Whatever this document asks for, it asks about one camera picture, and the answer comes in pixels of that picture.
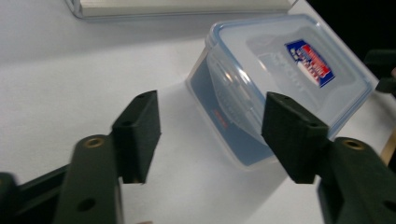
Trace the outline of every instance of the white surface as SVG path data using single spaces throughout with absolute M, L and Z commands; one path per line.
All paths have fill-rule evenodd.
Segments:
M 66 164 L 79 139 L 108 133 L 114 119 L 137 94 L 158 89 L 160 94 L 167 92 L 164 96 L 171 95 L 198 59 L 210 25 L 218 20 L 246 17 L 203 15 L 82 21 L 72 16 L 64 0 L 40 0 L 34 4 L 7 1 L 0 12 L 0 170 L 16 174 L 22 183 Z M 290 11 L 300 12 L 316 17 L 304 1 Z M 161 107 L 163 113 L 173 118 L 177 117 L 177 108 L 182 111 L 171 105 Z M 375 94 L 340 134 L 359 138 L 379 150 L 396 124 L 395 115 L 393 99 Z M 171 119 L 162 119 L 163 128 L 172 125 Z M 198 125 L 197 129 L 189 132 L 203 128 L 202 124 L 193 121 L 192 124 Z M 157 191 L 147 199 L 137 194 L 144 191 L 145 186 L 123 186 L 126 223 L 152 220 L 150 214 L 142 214 L 149 209 L 158 209 L 157 217 L 165 218 L 156 219 L 154 223 L 169 223 L 166 217 L 185 218 L 184 215 L 193 214 L 188 205 L 195 201 L 205 207 L 204 201 L 192 197 L 193 191 L 174 196 L 171 188 L 172 184 L 199 184 L 199 176 L 205 176 L 204 171 L 194 170 L 194 165 L 189 163 L 189 169 L 180 168 L 180 172 L 186 175 L 191 171 L 191 179 L 180 180 L 177 175 L 158 173 L 167 167 L 157 161 L 172 160 L 177 153 L 181 154 L 177 154 L 169 166 L 183 165 L 182 155 L 187 153 L 183 148 L 194 139 L 184 139 L 179 145 L 172 136 L 183 133 L 181 128 L 186 124 L 180 125 L 179 129 L 173 127 L 178 130 L 173 135 L 163 134 L 152 168 L 157 173 L 149 176 L 150 183 L 166 182 L 170 191 Z M 211 132 L 198 135 L 205 139 L 200 146 L 216 144 Z M 241 222 L 248 219 L 246 223 L 322 223 L 315 188 L 296 186 L 287 179 L 262 205 L 261 195 L 257 193 L 260 197 L 254 206 L 260 208 L 256 211 L 253 207 L 244 209 L 247 205 L 241 203 L 241 211 L 235 214 L 230 211 L 227 218 Z M 154 196 L 158 197 L 158 203 L 150 203 Z M 184 201 L 166 201 L 173 199 L 171 196 Z M 235 198 L 224 195 L 211 197 L 220 203 L 224 203 L 223 199 L 227 203 L 238 203 L 232 201 Z M 182 204 L 185 210 L 169 214 L 169 208 L 161 207 L 164 203 L 171 207 Z M 159 207 L 147 208 L 145 204 Z M 212 201 L 207 202 L 207 206 L 219 205 Z

